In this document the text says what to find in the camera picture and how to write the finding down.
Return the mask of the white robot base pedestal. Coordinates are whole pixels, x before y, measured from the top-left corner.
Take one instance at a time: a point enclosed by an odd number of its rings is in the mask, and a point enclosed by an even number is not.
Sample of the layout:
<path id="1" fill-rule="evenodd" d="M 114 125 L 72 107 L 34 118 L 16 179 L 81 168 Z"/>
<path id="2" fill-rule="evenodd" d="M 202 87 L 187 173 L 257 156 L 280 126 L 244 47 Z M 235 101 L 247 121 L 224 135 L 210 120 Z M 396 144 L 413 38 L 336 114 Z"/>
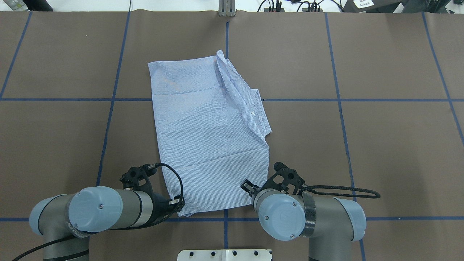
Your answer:
<path id="1" fill-rule="evenodd" d="M 178 261 L 272 261 L 272 250 L 268 249 L 205 249 L 182 250 Z"/>

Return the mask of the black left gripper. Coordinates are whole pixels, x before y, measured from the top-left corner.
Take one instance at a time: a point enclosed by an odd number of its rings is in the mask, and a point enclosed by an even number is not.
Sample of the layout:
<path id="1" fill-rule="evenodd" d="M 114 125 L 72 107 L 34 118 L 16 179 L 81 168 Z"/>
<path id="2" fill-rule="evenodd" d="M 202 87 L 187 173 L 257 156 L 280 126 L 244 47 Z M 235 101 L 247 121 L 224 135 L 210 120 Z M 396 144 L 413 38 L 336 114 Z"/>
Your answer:
<path id="1" fill-rule="evenodd" d="M 174 209 L 182 209 L 185 205 L 182 195 L 169 199 L 153 191 L 150 177 L 157 173 L 159 167 L 161 164 L 131 167 L 121 175 L 123 189 L 133 191 L 139 198 L 140 213 L 135 223 L 162 223 L 174 213 Z"/>

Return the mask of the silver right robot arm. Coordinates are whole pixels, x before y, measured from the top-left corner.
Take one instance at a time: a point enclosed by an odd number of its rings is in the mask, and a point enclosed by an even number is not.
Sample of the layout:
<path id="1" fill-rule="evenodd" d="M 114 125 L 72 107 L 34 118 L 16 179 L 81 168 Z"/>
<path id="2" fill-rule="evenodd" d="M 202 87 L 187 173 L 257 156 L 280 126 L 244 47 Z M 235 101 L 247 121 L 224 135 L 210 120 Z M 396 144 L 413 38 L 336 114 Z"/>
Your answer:
<path id="1" fill-rule="evenodd" d="M 240 187 L 252 199 L 261 227 L 279 241 L 308 238 L 308 260 L 350 261 L 351 243 L 365 236 L 367 218 L 358 195 L 325 193 L 323 189 L 360 192 L 378 198 L 375 191 L 345 186 L 305 183 L 297 171 L 281 162 L 262 186 L 245 179 Z"/>

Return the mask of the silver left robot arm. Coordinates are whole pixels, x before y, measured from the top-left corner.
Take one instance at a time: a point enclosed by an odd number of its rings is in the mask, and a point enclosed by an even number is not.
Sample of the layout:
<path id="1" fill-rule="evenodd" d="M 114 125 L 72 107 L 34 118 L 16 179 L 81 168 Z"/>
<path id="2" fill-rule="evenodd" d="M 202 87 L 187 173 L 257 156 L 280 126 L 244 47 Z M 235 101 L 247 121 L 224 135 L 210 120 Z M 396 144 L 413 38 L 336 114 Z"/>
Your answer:
<path id="1" fill-rule="evenodd" d="M 166 167 L 179 180 L 179 195 L 166 198 L 153 191 L 150 177 Z M 44 243 L 17 256 L 43 249 L 45 261 L 88 261 L 90 236 L 106 230 L 149 228 L 166 221 L 185 205 L 183 182 L 169 165 L 131 167 L 122 174 L 122 189 L 88 187 L 75 194 L 61 194 L 37 203 L 30 212 L 30 228 Z"/>

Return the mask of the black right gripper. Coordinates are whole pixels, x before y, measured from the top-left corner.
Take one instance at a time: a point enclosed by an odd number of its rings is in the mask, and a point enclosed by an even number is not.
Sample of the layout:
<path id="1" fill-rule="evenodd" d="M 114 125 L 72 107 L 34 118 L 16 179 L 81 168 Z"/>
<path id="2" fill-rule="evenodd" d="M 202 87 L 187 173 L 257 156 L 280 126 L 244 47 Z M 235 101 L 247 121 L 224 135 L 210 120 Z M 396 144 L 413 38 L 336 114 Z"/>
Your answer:
<path id="1" fill-rule="evenodd" d="M 278 192 L 284 192 L 289 195 L 300 196 L 305 181 L 301 178 L 297 171 L 287 167 L 282 162 L 274 164 L 275 174 L 273 174 L 261 187 L 254 185 L 248 179 L 245 179 L 240 188 L 250 194 L 252 198 L 256 197 L 264 189 L 274 189 Z"/>

